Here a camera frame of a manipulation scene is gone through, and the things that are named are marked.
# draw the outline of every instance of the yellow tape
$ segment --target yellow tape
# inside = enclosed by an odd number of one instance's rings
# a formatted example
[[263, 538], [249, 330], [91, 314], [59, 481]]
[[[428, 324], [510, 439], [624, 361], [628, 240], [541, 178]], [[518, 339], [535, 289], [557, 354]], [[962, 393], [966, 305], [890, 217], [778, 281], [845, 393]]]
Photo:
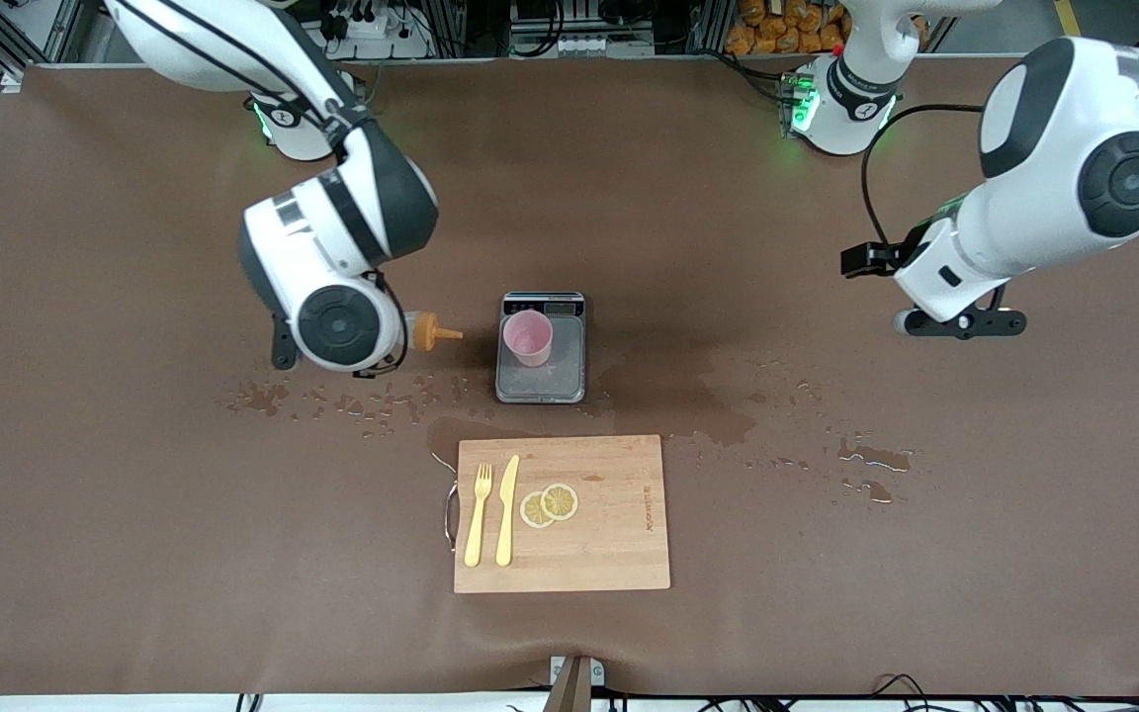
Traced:
[[1075, 9], [1071, 8], [1071, 0], [1052, 0], [1052, 8], [1057, 10], [1057, 18], [1062, 19], [1062, 32], [1067, 36], [1080, 36], [1080, 19], [1075, 18]]

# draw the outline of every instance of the brown leather tablecloth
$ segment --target brown leather tablecloth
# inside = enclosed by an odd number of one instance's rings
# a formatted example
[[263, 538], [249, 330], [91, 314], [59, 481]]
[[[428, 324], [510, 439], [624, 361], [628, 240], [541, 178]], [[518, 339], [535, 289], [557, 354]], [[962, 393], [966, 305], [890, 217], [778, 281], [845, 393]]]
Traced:
[[[719, 64], [385, 72], [442, 202], [388, 276], [468, 339], [377, 382], [268, 366], [240, 211], [326, 164], [238, 95], [32, 69], [0, 99], [0, 694], [502, 688], [565, 653], [645, 694], [1139, 694], [1139, 240], [1015, 280], [1021, 338], [908, 339], [894, 284], [837, 273], [858, 158]], [[977, 179], [967, 114], [874, 156], [896, 236]], [[591, 297], [584, 404], [493, 400], [510, 288]], [[614, 432], [663, 436], [672, 588], [453, 595], [431, 451]]]

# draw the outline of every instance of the lemon slice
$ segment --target lemon slice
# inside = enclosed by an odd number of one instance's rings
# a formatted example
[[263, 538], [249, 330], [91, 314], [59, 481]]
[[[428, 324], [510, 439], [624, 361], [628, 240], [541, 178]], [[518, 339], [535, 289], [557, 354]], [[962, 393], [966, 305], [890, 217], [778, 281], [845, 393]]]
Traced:
[[543, 506], [543, 513], [556, 522], [564, 522], [573, 517], [579, 510], [579, 492], [566, 483], [555, 483], [543, 490], [539, 505]]
[[543, 512], [543, 506], [539, 505], [542, 499], [542, 491], [532, 491], [521, 501], [521, 521], [536, 530], [550, 527], [552, 523], [552, 518]]

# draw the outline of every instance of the pink cup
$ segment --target pink cup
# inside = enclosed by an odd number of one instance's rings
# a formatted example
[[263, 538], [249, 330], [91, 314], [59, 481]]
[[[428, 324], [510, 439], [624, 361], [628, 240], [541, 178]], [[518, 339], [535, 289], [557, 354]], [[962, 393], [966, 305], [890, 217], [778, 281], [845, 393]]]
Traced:
[[540, 311], [515, 312], [503, 321], [503, 343], [525, 366], [542, 366], [551, 355], [551, 321]]

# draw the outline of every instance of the knife blade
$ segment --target knife blade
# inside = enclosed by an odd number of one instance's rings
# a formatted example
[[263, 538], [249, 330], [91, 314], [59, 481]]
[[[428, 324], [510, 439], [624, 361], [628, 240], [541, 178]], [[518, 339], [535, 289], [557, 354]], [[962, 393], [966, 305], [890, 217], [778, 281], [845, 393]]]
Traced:
[[521, 457], [513, 456], [503, 469], [503, 481], [498, 486], [498, 497], [503, 504], [503, 518], [498, 525], [498, 547], [494, 549], [494, 563], [507, 566], [513, 563], [513, 497], [516, 494], [516, 469]]

